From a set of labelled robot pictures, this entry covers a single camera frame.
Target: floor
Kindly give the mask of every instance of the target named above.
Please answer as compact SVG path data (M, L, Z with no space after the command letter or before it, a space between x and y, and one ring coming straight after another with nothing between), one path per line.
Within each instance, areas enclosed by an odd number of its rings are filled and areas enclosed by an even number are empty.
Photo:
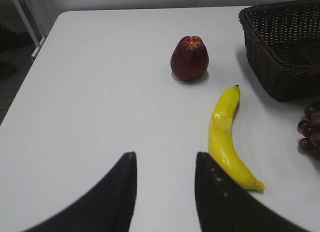
M13 32L27 31L11 0L0 0L0 23L6 25ZM34 45L30 45L25 48L10 49L0 53L0 61L12 63L18 70L13 77L0 80L0 124L28 74L32 65L31 54L35 48Z

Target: red grape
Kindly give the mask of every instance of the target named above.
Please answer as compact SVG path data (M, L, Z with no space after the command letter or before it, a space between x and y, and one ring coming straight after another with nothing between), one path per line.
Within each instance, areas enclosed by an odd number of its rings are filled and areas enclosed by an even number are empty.
M314 146L320 147L320 133L314 133L311 136L310 141Z
M315 132L316 130L309 125L305 126L302 130L302 134L306 138L310 138Z
M320 130L320 117L312 119L310 125L316 130Z
M309 153L313 158L320 160L320 149L316 148L313 149L310 153Z
M310 118L311 118L311 120L316 119L316 118L320 118L320 110L316 110L316 111L312 112Z
M311 113L315 112L317 109L312 106L312 105L308 105L304 108L304 114L308 119L311 119Z
M316 147L311 143L310 139L303 138L299 141L299 148L305 153L312 152Z
M298 128L297 128L298 132L302 134L302 131L304 130L304 128L306 126L310 126L310 122L309 121L307 121L307 120L300 121L298 123Z

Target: banana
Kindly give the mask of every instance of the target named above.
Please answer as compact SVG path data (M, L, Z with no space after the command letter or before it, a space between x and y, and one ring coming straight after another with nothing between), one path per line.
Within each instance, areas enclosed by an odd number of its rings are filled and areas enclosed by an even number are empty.
M258 181L238 157L232 140L233 117L240 100L238 85L228 88L220 97L212 114L208 129L210 155L242 188L263 191Z

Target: red apple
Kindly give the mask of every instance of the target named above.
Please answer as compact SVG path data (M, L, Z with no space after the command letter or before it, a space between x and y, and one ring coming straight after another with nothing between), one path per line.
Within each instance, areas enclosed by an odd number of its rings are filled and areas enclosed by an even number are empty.
M170 64L176 77L184 82L193 81L205 74L209 57L201 38L182 38L172 54Z

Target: wicker basket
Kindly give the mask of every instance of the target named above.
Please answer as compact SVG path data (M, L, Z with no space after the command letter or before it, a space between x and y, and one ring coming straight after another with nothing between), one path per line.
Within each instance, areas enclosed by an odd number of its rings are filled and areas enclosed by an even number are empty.
M320 0L243 9L248 62L278 101L320 95Z

